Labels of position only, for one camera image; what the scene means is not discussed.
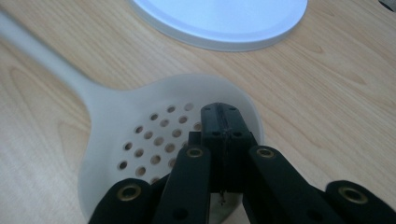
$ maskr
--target slotted spoon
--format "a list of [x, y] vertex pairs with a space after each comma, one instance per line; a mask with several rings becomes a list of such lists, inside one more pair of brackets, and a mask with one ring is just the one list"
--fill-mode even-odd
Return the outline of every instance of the slotted spoon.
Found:
[[[259, 143], [260, 116], [230, 81], [209, 75], [168, 77], [133, 91], [103, 87], [23, 30], [3, 11], [0, 34], [70, 87], [87, 107], [92, 130], [78, 176], [81, 209], [88, 219], [108, 189], [125, 178], [153, 183], [170, 173], [190, 131], [200, 131], [200, 109], [215, 102], [236, 106]], [[219, 222], [237, 206], [211, 213]]]

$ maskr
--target light wood surface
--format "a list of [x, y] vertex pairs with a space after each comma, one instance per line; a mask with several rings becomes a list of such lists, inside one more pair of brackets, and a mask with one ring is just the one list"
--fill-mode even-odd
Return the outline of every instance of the light wood surface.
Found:
[[[227, 77], [260, 110], [266, 145], [313, 186], [347, 179], [396, 209], [396, 13], [369, 0], [311, 0], [282, 42], [251, 52], [182, 44], [126, 0], [1, 0], [0, 7], [88, 77], [135, 89], [163, 77]], [[0, 40], [0, 223], [85, 223], [78, 168], [85, 106]], [[246, 223], [240, 207], [226, 223]]]

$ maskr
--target wood grain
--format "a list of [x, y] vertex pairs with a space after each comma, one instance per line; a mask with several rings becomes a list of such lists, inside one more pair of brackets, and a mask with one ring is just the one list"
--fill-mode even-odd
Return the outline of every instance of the wood grain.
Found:
[[[250, 52], [191, 47], [127, 1], [2, 0], [0, 7], [115, 89], [208, 73], [247, 91], [266, 144], [319, 189], [347, 179], [396, 209], [396, 14], [369, 0], [311, 0], [284, 41]], [[90, 119], [77, 96], [0, 42], [0, 223], [85, 223], [77, 176]], [[226, 223], [247, 222], [240, 207]]]

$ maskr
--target metal screw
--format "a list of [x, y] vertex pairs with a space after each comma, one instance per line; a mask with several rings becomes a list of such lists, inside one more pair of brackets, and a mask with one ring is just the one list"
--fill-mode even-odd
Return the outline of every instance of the metal screw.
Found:
[[271, 159], [275, 156], [274, 151], [268, 149], [268, 148], [259, 148], [257, 149], [257, 155], [265, 158], [265, 159]]
[[198, 158], [202, 155], [204, 155], [204, 152], [198, 147], [193, 147], [187, 150], [187, 156], [191, 158]]
[[129, 202], [142, 193], [142, 189], [136, 184], [130, 184], [122, 187], [117, 192], [117, 197], [123, 202]]
[[366, 195], [351, 187], [340, 187], [338, 193], [352, 203], [365, 204], [369, 201]]

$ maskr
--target white lid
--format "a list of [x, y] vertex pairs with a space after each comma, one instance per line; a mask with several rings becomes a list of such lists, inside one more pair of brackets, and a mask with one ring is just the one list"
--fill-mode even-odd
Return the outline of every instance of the white lid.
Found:
[[204, 49], [261, 49], [283, 39], [307, 0], [130, 0], [160, 32]]

